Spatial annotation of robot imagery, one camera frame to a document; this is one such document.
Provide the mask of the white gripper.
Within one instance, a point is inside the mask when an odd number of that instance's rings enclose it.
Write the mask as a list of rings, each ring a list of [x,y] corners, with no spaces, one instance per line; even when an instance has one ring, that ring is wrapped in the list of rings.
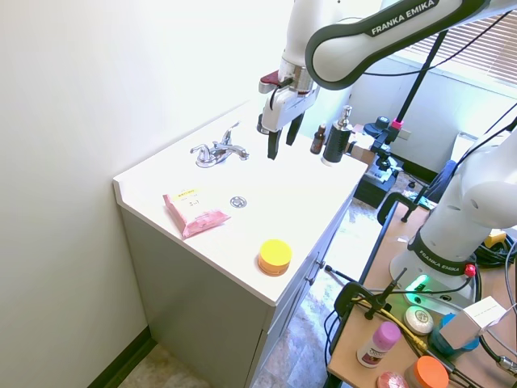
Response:
[[[257,130],[268,134],[267,157],[275,160],[282,133],[282,128],[291,122],[286,138],[286,144],[291,146],[301,127],[304,113],[311,108],[318,96],[320,87],[313,87],[307,94],[300,94],[289,86],[274,88],[273,86],[259,86],[261,94],[267,97],[263,112],[259,115]]]

